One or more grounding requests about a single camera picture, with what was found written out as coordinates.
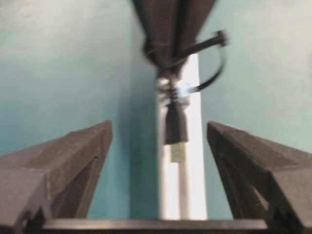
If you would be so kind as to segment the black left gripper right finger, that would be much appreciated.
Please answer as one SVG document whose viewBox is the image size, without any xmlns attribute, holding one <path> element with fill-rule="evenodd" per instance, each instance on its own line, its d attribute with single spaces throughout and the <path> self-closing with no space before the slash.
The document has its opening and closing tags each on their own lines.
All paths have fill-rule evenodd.
<svg viewBox="0 0 312 234">
<path fill-rule="evenodd" d="M 235 219 L 260 219 L 268 231 L 312 231 L 312 155 L 215 121 L 207 141 Z"/>
</svg>

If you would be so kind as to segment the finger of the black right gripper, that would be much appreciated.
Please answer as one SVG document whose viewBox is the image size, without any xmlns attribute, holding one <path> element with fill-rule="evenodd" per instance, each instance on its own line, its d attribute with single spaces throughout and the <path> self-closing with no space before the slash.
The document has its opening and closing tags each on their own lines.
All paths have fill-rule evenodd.
<svg viewBox="0 0 312 234">
<path fill-rule="evenodd" d="M 145 33 L 143 51 L 156 67 L 171 62 L 178 10 L 177 0 L 133 0 L 135 12 Z"/>
<path fill-rule="evenodd" d="M 176 22 L 176 54 L 193 46 L 216 0 L 180 0 Z"/>
</svg>

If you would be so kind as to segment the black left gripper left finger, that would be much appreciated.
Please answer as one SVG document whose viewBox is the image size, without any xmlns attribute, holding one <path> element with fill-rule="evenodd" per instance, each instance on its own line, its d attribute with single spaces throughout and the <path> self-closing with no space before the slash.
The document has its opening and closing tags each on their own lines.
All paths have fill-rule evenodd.
<svg viewBox="0 0 312 234">
<path fill-rule="evenodd" d="M 112 122 L 0 157 L 0 231 L 35 219 L 86 218 L 113 139 Z"/>
</svg>

